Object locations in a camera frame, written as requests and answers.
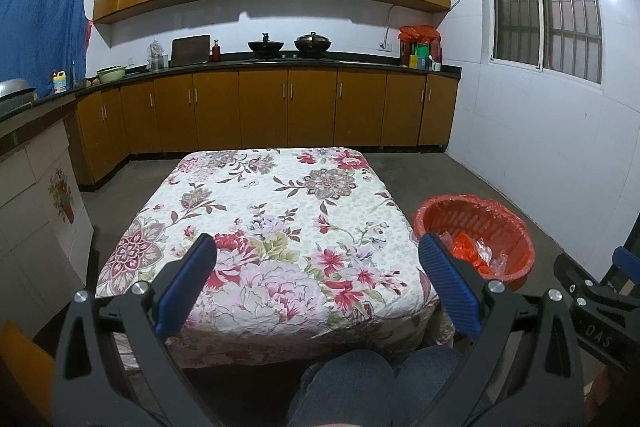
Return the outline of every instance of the gray concrete floor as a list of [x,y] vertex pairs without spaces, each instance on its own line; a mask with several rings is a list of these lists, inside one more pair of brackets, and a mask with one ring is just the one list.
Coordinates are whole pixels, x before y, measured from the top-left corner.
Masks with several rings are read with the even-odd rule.
[[[475,194],[503,203],[525,221],[536,249],[536,264],[521,292],[541,295],[550,287],[560,287],[553,276],[553,263],[561,253],[561,248],[516,206],[459,163],[440,153],[372,153],[366,154],[366,157],[410,221],[425,199],[439,194]],[[100,190],[82,194],[89,217],[97,228],[94,248],[100,252],[100,266],[105,263],[137,212],[176,164],[177,160],[132,161]],[[518,341],[519,336],[511,335],[505,348],[504,362],[488,389],[491,397],[495,398],[501,388]],[[586,353],[582,358],[585,382],[591,381],[600,364]],[[282,422],[286,403],[306,365],[308,362],[274,364],[262,368],[234,366],[188,370],[186,374],[210,407],[221,411],[221,419],[228,425],[251,425],[254,419],[262,425],[278,425]],[[248,382],[250,388],[255,389],[254,393],[247,389]],[[139,381],[135,387],[146,396],[143,402],[150,400]],[[239,394],[251,396],[254,407],[237,407]],[[255,406],[256,399],[264,401],[263,407]],[[236,407],[230,407],[230,403],[236,404]],[[253,418],[245,416],[250,414],[248,409],[266,413]]]

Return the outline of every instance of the blue curtain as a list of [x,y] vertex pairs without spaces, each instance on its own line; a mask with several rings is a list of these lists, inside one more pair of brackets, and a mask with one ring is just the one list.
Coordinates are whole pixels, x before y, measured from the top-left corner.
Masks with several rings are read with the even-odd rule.
[[83,0],[0,0],[0,81],[24,78],[39,97],[51,93],[51,72],[67,85],[86,73],[88,20]]

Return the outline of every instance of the silver bolt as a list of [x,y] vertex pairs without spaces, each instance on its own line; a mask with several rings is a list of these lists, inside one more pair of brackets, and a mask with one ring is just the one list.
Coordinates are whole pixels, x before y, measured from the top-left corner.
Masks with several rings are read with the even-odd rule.
[[148,290],[149,285],[144,281],[138,281],[131,287],[131,292],[134,295],[144,295]]
[[549,298],[552,301],[561,301],[562,300],[562,292],[556,288],[551,288],[548,291]]
[[89,298],[89,292],[87,290],[80,290],[76,292],[74,295],[74,301],[77,303],[81,303],[86,301]]
[[489,291],[491,293],[502,293],[505,290],[504,284],[502,283],[502,281],[498,281],[496,279],[490,280],[487,283],[487,286],[489,286]]

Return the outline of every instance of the plastic basket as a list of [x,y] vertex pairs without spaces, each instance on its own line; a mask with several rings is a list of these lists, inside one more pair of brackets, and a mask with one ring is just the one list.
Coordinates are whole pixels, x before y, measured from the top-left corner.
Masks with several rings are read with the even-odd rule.
[[482,239],[494,257],[505,252],[504,275],[483,277],[499,279],[513,291],[524,285],[536,260],[526,225],[497,201],[462,195],[430,198],[416,212],[414,230],[418,239],[428,232],[449,232],[452,237],[465,232],[476,241]]

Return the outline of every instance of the person's leg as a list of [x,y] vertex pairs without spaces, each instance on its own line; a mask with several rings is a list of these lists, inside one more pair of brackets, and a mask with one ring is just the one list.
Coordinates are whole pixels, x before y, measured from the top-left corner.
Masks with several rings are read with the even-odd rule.
[[351,351],[310,367],[289,407],[287,427],[390,427],[394,372],[373,351]]
[[[396,367],[394,387],[393,426],[408,427],[424,412],[428,404],[449,379],[462,360],[462,355],[452,347],[431,346],[412,353]],[[475,413],[492,404],[482,395]]]

